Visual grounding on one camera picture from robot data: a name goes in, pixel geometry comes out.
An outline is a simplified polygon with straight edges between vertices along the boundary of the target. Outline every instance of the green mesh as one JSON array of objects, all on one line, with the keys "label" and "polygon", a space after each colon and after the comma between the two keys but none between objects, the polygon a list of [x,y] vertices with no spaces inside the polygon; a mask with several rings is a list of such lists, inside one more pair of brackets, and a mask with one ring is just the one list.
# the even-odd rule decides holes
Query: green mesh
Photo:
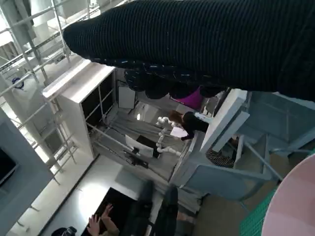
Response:
[{"label": "green mesh", "polygon": [[275,189],[240,224],[240,236],[261,236],[266,211]]}]

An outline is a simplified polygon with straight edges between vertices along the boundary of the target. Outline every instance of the pink surface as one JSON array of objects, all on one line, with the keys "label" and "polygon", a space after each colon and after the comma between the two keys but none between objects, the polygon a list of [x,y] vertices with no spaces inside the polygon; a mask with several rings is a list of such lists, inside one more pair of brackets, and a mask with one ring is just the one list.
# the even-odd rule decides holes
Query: pink surface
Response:
[{"label": "pink surface", "polygon": [[268,207],[262,236],[315,236],[315,155],[282,181]]},{"label": "pink surface", "polygon": [[200,88],[188,97],[182,99],[176,99],[176,101],[182,102],[185,106],[198,110],[201,106],[203,97],[200,95]]}]

